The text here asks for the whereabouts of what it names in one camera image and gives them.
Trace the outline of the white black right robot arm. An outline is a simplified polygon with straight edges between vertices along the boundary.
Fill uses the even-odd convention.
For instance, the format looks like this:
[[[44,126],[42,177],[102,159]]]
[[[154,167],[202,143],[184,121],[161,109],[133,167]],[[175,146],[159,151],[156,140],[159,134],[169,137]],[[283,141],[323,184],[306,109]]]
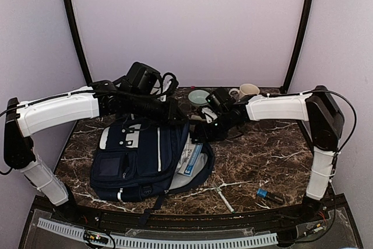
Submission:
[[[345,118],[336,97],[344,99],[322,85],[299,93],[249,94],[238,100],[218,88],[206,98],[217,117],[211,122],[197,122],[191,138],[197,143],[223,141],[233,127],[262,120],[293,120],[302,124],[313,162],[305,193],[310,200],[298,208],[297,216],[310,222],[320,212],[317,201],[324,197],[346,145],[340,141]]]

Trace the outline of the dog cover picture book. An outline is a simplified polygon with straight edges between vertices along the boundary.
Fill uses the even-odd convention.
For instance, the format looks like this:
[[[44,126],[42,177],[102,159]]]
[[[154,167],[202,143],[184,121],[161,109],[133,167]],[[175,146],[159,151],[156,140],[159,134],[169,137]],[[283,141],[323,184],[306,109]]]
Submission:
[[[202,151],[203,144],[190,144],[185,152],[186,158],[184,159],[181,167],[178,169],[178,174],[191,177],[195,169],[199,155]]]

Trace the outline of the navy blue student backpack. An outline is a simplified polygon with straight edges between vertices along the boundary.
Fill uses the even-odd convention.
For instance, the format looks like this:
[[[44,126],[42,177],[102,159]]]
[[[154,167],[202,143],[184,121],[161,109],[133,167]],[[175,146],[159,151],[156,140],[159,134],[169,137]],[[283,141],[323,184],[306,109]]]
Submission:
[[[213,149],[204,143],[192,176],[178,174],[190,144],[188,123],[114,122],[101,133],[90,186],[100,199],[118,202],[189,191],[209,178],[215,162]]]

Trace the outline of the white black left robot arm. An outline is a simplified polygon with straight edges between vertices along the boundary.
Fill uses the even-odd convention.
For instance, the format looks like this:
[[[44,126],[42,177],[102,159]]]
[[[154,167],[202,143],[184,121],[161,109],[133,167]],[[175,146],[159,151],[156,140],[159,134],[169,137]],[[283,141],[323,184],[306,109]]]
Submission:
[[[3,159],[11,170],[23,174],[44,194],[69,223],[82,219],[68,187],[38,154],[33,136],[79,120],[114,114],[134,114],[159,124],[181,124],[186,115],[172,97],[176,81],[164,93],[136,94],[103,80],[79,89],[32,101],[12,98],[1,113],[5,119]]]

